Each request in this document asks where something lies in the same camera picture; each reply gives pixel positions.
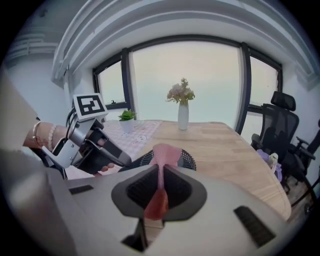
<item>green plant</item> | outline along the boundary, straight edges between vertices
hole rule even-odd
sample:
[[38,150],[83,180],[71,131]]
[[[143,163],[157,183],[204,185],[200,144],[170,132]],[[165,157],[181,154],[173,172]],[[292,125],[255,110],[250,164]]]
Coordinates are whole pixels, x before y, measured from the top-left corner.
[[167,102],[181,103],[182,105],[188,104],[195,98],[195,93],[188,87],[189,83],[187,79],[182,78],[181,84],[174,84],[168,94],[166,95]]
[[132,112],[131,109],[130,110],[124,110],[122,112],[121,115],[119,115],[120,117],[120,121],[128,121],[128,120],[131,120],[133,118],[135,118],[136,116],[136,113],[135,112]]

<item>pink checkered tablecloth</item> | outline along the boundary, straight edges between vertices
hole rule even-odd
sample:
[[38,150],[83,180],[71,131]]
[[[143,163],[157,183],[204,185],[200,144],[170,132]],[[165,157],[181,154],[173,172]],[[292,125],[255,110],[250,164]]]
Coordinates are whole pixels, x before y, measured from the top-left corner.
[[[103,124],[103,131],[118,145],[119,148],[126,152],[132,160],[135,160],[139,157],[139,152],[152,138],[161,123],[162,121],[135,120],[134,131],[124,133],[121,128],[120,121],[109,120]],[[117,173],[120,168],[120,166],[116,165],[114,168],[101,174],[108,175]],[[74,166],[68,167],[65,171],[69,180],[92,177],[91,174],[79,170]]]

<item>bracelet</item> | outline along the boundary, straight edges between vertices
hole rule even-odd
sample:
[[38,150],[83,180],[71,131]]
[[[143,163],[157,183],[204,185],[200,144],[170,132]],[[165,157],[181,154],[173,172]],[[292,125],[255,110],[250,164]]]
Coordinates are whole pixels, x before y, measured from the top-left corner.
[[57,127],[56,124],[53,125],[53,126],[51,127],[51,130],[50,130],[50,133],[49,133],[48,148],[49,148],[49,150],[50,150],[51,152],[54,150],[54,149],[52,148],[52,137],[53,137],[53,135],[54,135],[54,132],[55,132],[56,127]]
[[41,123],[41,121],[37,122],[34,127],[33,127],[33,132],[32,132],[32,139],[34,141],[34,143],[36,144],[36,146],[41,149],[41,146],[38,144],[38,141],[37,141],[37,136],[36,136],[36,133],[37,133],[37,129],[38,129],[38,125]]

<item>potted plant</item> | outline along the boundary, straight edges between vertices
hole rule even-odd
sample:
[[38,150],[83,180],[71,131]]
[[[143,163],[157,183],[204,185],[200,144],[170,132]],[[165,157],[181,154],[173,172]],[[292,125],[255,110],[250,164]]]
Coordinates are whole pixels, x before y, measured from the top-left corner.
[[120,117],[120,124],[123,131],[128,134],[134,131],[134,118],[136,116],[135,112],[130,110],[124,110]]
[[193,90],[188,87],[187,79],[182,78],[181,84],[174,84],[168,92],[166,98],[167,102],[179,103],[178,110],[178,127],[180,130],[186,130],[189,122],[189,101],[196,96]]

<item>pink object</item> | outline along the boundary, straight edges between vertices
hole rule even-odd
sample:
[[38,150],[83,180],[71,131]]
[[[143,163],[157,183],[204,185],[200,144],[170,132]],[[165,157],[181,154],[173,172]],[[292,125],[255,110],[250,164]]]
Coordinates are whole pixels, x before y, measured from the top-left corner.
[[165,190],[164,165],[178,165],[182,149],[169,144],[153,146],[153,159],[150,165],[158,164],[158,189],[144,210],[144,216],[151,220],[161,220],[168,210],[168,195]]

